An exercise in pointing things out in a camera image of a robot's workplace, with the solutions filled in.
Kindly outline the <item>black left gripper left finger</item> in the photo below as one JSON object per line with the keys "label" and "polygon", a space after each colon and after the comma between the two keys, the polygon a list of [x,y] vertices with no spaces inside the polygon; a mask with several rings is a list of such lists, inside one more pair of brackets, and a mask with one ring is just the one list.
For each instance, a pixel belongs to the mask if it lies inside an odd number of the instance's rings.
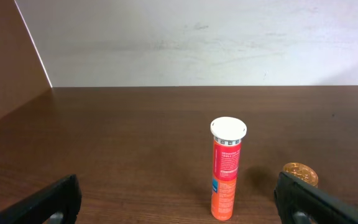
{"label": "black left gripper left finger", "polygon": [[51,216],[61,214],[61,223],[75,224],[81,198],[77,176],[68,175],[0,211],[0,223],[44,223]]}

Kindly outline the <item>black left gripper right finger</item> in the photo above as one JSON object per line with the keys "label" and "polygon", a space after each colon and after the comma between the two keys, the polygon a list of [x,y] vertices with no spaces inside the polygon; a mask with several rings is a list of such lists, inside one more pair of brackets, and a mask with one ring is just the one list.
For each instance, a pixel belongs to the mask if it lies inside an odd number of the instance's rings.
{"label": "black left gripper right finger", "polygon": [[288,172],[280,172],[274,189],[283,224],[358,224],[358,210]]}

